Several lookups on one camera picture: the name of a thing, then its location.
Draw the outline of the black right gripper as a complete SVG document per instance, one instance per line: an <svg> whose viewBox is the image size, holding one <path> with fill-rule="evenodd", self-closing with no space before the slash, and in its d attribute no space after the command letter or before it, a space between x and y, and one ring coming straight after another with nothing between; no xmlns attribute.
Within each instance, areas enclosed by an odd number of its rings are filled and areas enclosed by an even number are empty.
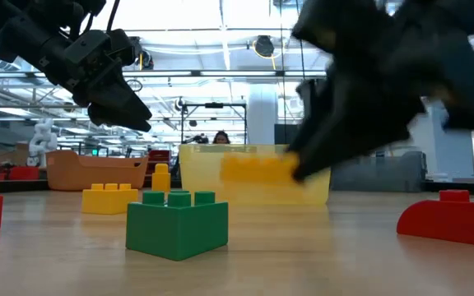
<svg viewBox="0 0 474 296"><path fill-rule="evenodd" d="M440 61L448 30L410 26L387 42L384 28L326 27L325 48L334 56L329 77L296 88L304 103L304 119L290 144L298 157L291 173L296 182L408 139L409 122L425 110L422 98L448 101Z"/></svg>

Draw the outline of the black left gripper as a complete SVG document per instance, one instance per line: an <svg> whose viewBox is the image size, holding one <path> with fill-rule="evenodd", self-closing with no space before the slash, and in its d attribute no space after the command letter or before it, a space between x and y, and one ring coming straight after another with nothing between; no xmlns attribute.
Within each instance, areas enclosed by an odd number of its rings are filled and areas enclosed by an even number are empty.
<svg viewBox="0 0 474 296"><path fill-rule="evenodd" d="M90 30L75 41L52 39L44 47L39 69L48 80L89 106L96 125L149 132L152 114L123 78L123 67L135 62L137 47L121 29Z"/></svg>

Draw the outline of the small tall yellow toy brick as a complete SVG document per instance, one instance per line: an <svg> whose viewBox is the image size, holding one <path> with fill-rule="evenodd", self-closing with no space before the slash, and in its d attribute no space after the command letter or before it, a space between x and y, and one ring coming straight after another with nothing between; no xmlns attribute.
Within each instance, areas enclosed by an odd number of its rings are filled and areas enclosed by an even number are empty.
<svg viewBox="0 0 474 296"><path fill-rule="evenodd" d="M164 163L156 164L155 171L151 175L151 190L169 192L170 185L169 165Z"/></svg>

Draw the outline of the orange-yellow toy brick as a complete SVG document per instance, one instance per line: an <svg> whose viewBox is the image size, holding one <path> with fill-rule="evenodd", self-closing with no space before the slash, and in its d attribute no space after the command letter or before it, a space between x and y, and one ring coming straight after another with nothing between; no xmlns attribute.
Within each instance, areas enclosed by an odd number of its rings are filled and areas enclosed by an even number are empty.
<svg viewBox="0 0 474 296"><path fill-rule="evenodd" d="M225 154L221 159L220 179L268 185L293 183L291 175L297 164L294 155Z"/></svg>

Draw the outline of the small square yellow toy brick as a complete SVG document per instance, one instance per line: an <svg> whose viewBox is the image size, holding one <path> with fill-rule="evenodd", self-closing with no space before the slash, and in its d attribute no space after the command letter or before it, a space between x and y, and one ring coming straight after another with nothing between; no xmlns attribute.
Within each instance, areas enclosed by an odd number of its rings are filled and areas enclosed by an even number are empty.
<svg viewBox="0 0 474 296"><path fill-rule="evenodd" d="M125 213L130 202L137 202L138 190L129 183L93 183L82 191L81 212L116 215Z"/></svg>

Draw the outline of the small square green toy brick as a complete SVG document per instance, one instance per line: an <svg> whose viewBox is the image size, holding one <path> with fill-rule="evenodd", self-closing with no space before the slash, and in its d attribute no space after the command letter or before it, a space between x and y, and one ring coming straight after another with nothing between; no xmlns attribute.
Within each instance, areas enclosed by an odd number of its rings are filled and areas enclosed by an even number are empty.
<svg viewBox="0 0 474 296"><path fill-rule="evenodd" d="M229 204L214 192L145 192L128 204L126 248L173 261L223 247Z"/></svg>

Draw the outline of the black display panel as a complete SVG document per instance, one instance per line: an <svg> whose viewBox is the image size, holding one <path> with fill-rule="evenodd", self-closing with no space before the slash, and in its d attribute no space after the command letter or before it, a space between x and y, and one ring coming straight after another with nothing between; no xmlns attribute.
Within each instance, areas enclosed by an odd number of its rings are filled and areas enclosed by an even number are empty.
<svg viewBox="0 0 474 296"><path fill-rule="evenodd" d="M274 125L274 142L276 145L288 145L297 136L299 131L298 124L280 124Z"/></svg>

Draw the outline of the red plastic crate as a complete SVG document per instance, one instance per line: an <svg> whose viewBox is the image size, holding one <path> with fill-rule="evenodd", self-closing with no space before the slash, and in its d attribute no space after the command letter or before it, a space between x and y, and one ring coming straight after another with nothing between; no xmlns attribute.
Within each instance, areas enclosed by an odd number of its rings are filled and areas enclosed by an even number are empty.
<svg viewBox="0 0 474 296"><path fill-rule="evenodd" d="M170 166L170 160L171 154L169 150L150 150L148 152L146 175L153 174L158 164L167 164Z"/></svg>

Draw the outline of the orange plastic bin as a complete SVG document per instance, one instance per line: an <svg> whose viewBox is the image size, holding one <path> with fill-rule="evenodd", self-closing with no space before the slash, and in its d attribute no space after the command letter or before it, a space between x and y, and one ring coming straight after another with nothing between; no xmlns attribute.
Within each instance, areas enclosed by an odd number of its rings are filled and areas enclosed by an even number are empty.
<svg viewBox="0 0 474 296"><path fill-rule="evenodd" d="M55 191L81 191L93 183L127 183L143 187L148 157L114 158L78 155L71 150L46 154L49 188Z"/></svg>

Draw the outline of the grey translucent plastic bin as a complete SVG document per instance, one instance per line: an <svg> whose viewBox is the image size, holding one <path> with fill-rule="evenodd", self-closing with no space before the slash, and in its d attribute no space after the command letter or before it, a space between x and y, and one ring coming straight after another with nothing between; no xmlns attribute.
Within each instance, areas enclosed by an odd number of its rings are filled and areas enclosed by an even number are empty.
<svg viewBox="0 0 474 296"><path fill-rule="evenodd" d="M351 192L421 192L425 154L362 157L332 168L331 189Z"/></svg>

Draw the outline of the yellow translucent plastic bin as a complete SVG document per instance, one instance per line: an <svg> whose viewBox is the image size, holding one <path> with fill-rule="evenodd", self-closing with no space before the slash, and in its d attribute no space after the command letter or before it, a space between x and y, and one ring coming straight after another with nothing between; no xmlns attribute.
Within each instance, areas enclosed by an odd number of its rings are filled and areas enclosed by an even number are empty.
<svg viewBox="0 0 474 296"><path fill-rule="evenodd" d="M181 145L179 147L179 166L182 189L187 187L206 186L208 183L220 185L237 184L237 189L223 189L212 191L218 201L228 201L237 205L322 205L328 201L329 193L319 196L318 193L291 191L282 192L274 189L273 192L262 192L257 189L246 189L248 185L257 183L223 182L220 179L221 159L225 154L264 154L289 155L283 145ZM317 184L318 181L330 181L331 172L326 169L308 178L304 183L283 183L274 186Z"/></svg>

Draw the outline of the red storage crate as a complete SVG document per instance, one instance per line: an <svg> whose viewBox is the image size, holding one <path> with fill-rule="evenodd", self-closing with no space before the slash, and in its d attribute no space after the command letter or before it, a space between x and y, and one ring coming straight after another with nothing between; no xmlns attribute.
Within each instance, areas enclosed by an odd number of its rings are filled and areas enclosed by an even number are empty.
<svg viewBox="0 0 474 296"><path fill-rule="evenodd" d="M9 180L37 180L40 177L38 167L16 166L10 169Z"/></svg>

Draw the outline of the brown cardboard box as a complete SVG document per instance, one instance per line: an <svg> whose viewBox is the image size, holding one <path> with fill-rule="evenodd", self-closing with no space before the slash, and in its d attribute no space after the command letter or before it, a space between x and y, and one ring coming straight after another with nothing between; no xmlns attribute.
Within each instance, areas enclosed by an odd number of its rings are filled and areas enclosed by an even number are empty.
<svg viewBox="0 0 474 296"><path fill-rule="evenodd" d="M28 157L29 146L27 143L17 142L14 145L0 143L0 164L26 166Z"/></svg>

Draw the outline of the black metal gantry frame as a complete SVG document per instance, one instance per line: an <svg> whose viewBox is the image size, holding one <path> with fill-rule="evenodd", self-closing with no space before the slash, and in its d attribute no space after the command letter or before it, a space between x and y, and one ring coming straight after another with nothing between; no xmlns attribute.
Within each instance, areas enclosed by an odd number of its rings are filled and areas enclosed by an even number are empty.
<svg viewBox="0 0 474 296"><path fill-rule="evenodd" d="M246 145L249 142L248 138L248 110L246 103L217 103L217 102L209 102L209 103L202 103L202 104L188 104L184 102L179 103L180 106L180 140L184 141L184 121L192 115L199 107L205 109L223 109L223 108L231 108L235 113L237 113L240 119L244 122L244 144ZM184 109L193 107L193 109L188 112L188 115L185 116Z"/></svg>

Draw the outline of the black aluminium table frame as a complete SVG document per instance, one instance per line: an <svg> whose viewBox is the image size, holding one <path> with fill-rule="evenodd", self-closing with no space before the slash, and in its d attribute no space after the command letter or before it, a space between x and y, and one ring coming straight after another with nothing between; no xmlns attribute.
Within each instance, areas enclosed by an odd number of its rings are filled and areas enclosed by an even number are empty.
<svg viewBox="0 0 474 296"><path fill-rule="evenodd" d="M216 188L215 184L208 183L206 186L187 187L186 190L193 191L222 191L223 189L237 189L237 184L226 184L220 185ZM471 194L474 194L474 183L443 183L424 181L413 184L412 181L406 181L404 183L352 183L345 186L341 184L333 184L333 181L318 181L317 184L306 184L306 185L295 185L295 188L288 188L288 186L274 186L274 185L259 185L252 184L248 185L246 189L252 190L257 189L262 192L273 192L274 189L280 189L282 192L286 190L291 191L302 191L302 192L314 192L318 193L319 196L324 193L329 193L332 188L333 191L345 191L345 192L438 192L441 190L468 190ZM27 192L27 191L46 191L49 190L49 185L46 179L39 180L0 180L0 192Z"/></svg>

